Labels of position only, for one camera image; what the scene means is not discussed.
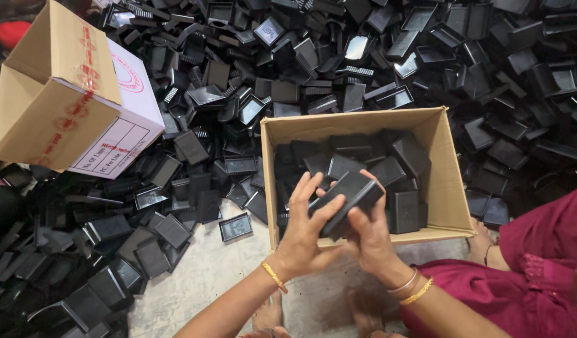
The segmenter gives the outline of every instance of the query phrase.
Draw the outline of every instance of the woman's left hand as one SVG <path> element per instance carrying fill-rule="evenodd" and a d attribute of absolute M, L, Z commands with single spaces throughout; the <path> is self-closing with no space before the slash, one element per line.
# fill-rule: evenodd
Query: woman's left hand
<path fill-rule="evenodd" d="M 289 200 L 290 218 L 284 238 L 276 252 L 266 258 L 266 263 L 284 282 L 300 275 L 321 271 L 338 256 L 349 252 L 346 245 L 325 251 L 320 250 L 317 245 L 320 230 L 345 203 L 344 195 L 336 196 L 309 217 L 309 198 L 322 179 L 322 173 L 317 173 L 314 177 L 311 177 L 309 172 L 303 174 Z"/>

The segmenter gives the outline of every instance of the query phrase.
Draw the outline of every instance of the concrete floor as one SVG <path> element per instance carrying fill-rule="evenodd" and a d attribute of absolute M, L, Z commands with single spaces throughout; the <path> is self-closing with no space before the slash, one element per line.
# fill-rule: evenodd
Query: concrete floor
<path fill-rule="evenodd" d="M 223 219 L 243 213 L 233 202 L 224 199 Z M 195 314 L 217 296 L 255 269 L 269 250 L 268 227 L 251 217 L 253 234 L 224 243 L 217 221 L 200 224 L 173 274 L 164 273 L 151 280 L 143 296 L 137 296 L 129 314 L 130 337 L 167 338 L 173 336 Z M 468 254 L 465 239 L 401 245 L 399 257 L 407 264 L 454 258 Z M 387 312 L 395 313 L 398 304 L 388 298 L 374 276 L 361 271 L 349 258 L 341 259 L 324 273 L 294 279 L 287 283 L 283 298 L 284 325 L 293 338 L 357 337 L 343 295 L 346 286 L 361 288 L 379 296 Z M 393 315 L 386 331 L 402 334 L 406 329 Z M 241 333 L 251 331 L 251 321 Z"/>

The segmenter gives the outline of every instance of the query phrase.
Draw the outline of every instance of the person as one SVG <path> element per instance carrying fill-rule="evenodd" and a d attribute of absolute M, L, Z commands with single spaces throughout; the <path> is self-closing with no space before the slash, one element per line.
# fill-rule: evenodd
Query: person
<path fill-rule="evenodd" d="M 499 242 L 472 223 L 470 262 L 437 260 L 418 270 L 514 338 L 577 337 L 577 190 L 501 226 Z M 436 336 L 409 309 L 401 317 L 416 336 Z"/>
<path fill-rule="evenodd" d="M 367 171 L 362 170 L 361 173 L 377 182 Z M 356 234 L 347 245 L 321 251 L 317 246 L 318 234 L 327 220 L 345 203 L 345 196 L 336 196 L 311 217 L 308 216 L 310 196 L 314 192 L 318 196 L 324 193 L 321 189 L 317 190 L 322 178 L 322 173 L 314 177 L 305 173 L 301 177 L 289 201 L 290 221 L 278 249 L 237 285 L 195 315 L 176 333 L 175 338 L 235 337 L 254 313 L 255 332 L 245 334 L 243 338 L 290 337 L 279 326 L 281 295 L 278 289 L 286 292 L 284 282 L 322 271 L 345 253 L 354 254 L 363 270 L 375 274 L 386 285 L 387 291 L 420 319 L 421 325 L 428 327 L 438 337 L 510 337 L 498 326 L 434 285 L 432 275 L 410 268 L 397 257 L 386 226 L 386 193 L 370 211 L 370 216 L 357 207 L 348 212 L 349 222 Z M 351 306 L 355 300 L 351 290 L 348 296 Z M 364 315 L 357 310 L 352 311 L 356 323 L 362 323 L 364 320 L 358 318 Z M 267 326 L 258 326 L 264 322 L 262 316 L 273 320 Z M 381 329 L 372 324 L 358 325 L 360 337 L 388 337 Z"/>

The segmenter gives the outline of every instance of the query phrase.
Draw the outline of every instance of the cardboard box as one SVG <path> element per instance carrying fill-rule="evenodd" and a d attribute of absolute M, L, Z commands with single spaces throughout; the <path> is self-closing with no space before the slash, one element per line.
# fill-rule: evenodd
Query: cardboard box
<path fill-rule="evenodd" d="M 119 56 L 115 70 L 110 49 Z M 1 67 L 0 160 L 58 172 L 74 166 L 82 173 L 115 178 L 164 130 L 144 66 L 122 50 L 102 31 L 48 1 Z M 139 99 L 120 95 L 123 86 L 142 88 L 144 109 L 131 102 Z M 108 129 L 128 129 L 120 126 L 124 119 L 135 125 L 128 133 L 139 127 L 149 131 L 134 147 L 126 139 L 116 144 L 119 137 L 107 134 Z M 138 139 L 138 133 L 132 135 Z M 95 140 L 112 151 L 101 153 L 108 161 L 99 165 L 109 166 L 100 173 L 77 167 L 83 164 L 81 155 L 94 153 Z M 97 166 L 97 159 L 89 163 Z"/>
<path fill-rule="evenodd" d="M 67 170 L 115 179 L 165 130 L 141 59 L 107 39 L 120 88 L 118 116 Z"/>
<path fill-rule="evenodd" d="M 419 232 L 391 234 L 392 242 L 410 244 L 474 235 L 446 111 L 445 107 L 439 107 L 264 118 L 261 122 L 262 148 L 271 249 L 275 250 L 279 241 L 274 184 L 277 145 L 291 140 L 320 142 L 335 134 L 374 134 L 382 128 L 412 131 L 432 161 L 430 172 L 421 178 L 420 196 L 428 203 L 428 227 Z M 320 248 L 344 243 L 344 239 L 337 242 L 328 238 L 318 240 Z"/>

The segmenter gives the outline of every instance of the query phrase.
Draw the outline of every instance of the red cloth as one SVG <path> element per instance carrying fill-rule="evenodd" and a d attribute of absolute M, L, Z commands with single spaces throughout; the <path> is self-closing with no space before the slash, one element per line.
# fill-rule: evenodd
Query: red cloth
<path fill-rule="evenodd" d="M 31 24 L 26 21 L 3 22 L 0 24 L 0 43 L 4 49 L 12 50 L 28 31 Z"/>
<path fill-rule="evenodd" d="M 454 259 L 418 269 L 513 338 L 577 338 L 577 190 L 502 226 L 499 235 L 512 272 Z M 435 337 L 405 308 L 401 313 L 416 337 Z"/>

